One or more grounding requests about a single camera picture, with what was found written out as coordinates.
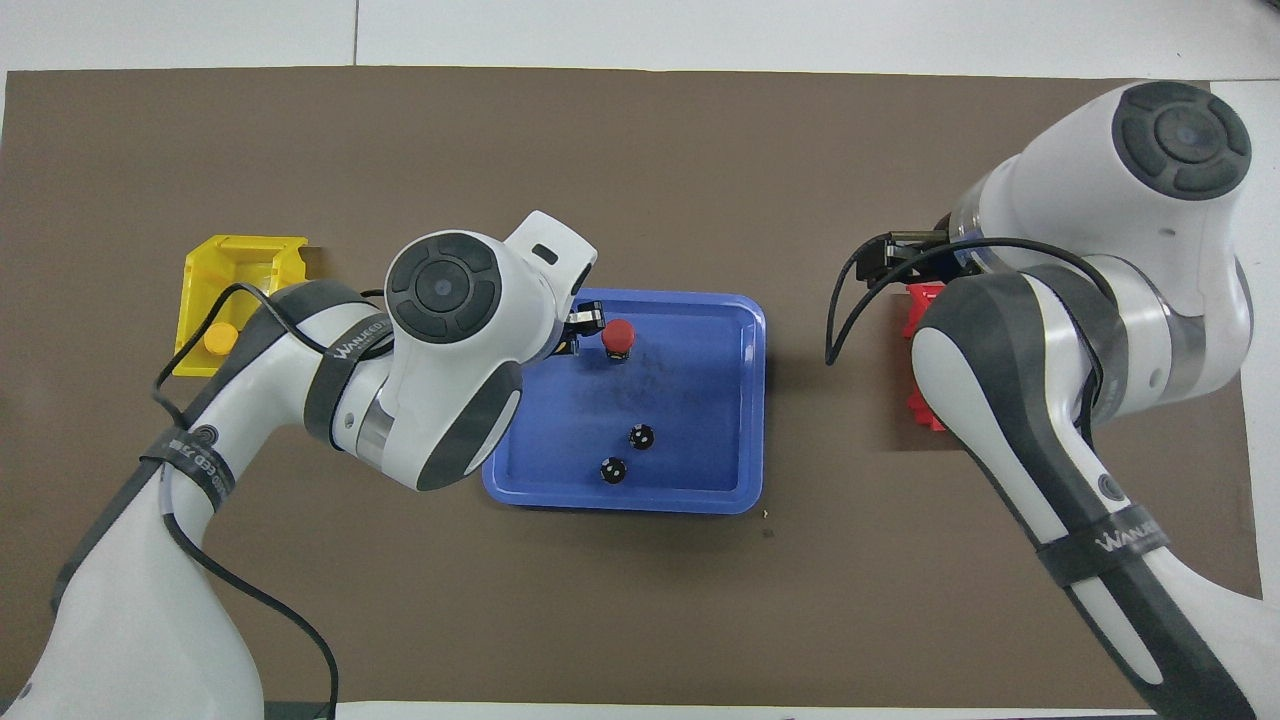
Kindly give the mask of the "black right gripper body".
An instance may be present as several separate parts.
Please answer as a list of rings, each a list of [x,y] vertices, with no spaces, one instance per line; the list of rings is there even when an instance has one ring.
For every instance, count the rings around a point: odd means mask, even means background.
[[[881,282],[891,270],[906,265],[910,268],[899,281],[904,284],[947,284],[973,274],[973,268],[963,264],[957,252],[916,261],[922,254],[951,243],[946,229],[890,231],[870,238],[868,243],[868,249],[858,258],[858,279],[867,286]]]

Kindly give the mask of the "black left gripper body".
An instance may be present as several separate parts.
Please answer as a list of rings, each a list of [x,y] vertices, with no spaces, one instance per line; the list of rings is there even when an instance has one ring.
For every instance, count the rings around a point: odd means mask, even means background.
[[[562,354],[576,355],[580,340],[602,333],[605,324],[605,313],[602,305],[579,305],[564,320]]]

